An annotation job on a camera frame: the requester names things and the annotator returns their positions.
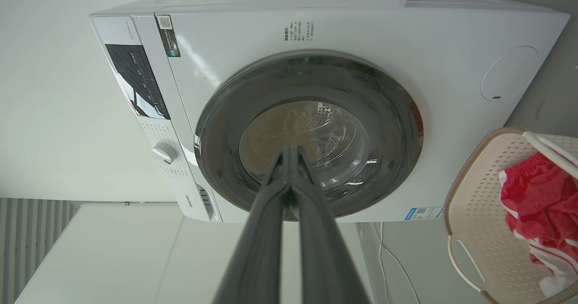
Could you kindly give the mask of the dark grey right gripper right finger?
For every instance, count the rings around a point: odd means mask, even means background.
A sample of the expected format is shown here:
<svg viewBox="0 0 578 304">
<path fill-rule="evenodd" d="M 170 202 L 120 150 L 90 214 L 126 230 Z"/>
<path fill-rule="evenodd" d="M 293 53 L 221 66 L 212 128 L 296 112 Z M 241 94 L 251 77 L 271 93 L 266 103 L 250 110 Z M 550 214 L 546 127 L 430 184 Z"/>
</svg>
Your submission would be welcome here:
<svg viewBox="0 0 578 304">
<path fill-rule="evenodd" d="M 369 304 L 335 216 L 301 146 L 293 146 L 304 304 Z"/>
</svg>

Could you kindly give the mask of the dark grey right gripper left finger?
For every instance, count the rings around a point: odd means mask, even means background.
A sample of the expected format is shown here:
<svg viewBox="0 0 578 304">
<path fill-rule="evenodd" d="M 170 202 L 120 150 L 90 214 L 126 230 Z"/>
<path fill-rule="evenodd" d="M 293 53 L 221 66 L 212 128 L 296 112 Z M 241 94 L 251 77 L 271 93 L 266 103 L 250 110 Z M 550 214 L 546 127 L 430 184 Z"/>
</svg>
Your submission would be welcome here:
<svg viewBox="0 0 578 304">
<path fill-rule="evenodd" d="M 290 147 L 277 152 L 256 195 L 242 235 L 214 296 L 214 304 L 278 304 L 284 194 Z"/>
</svg>

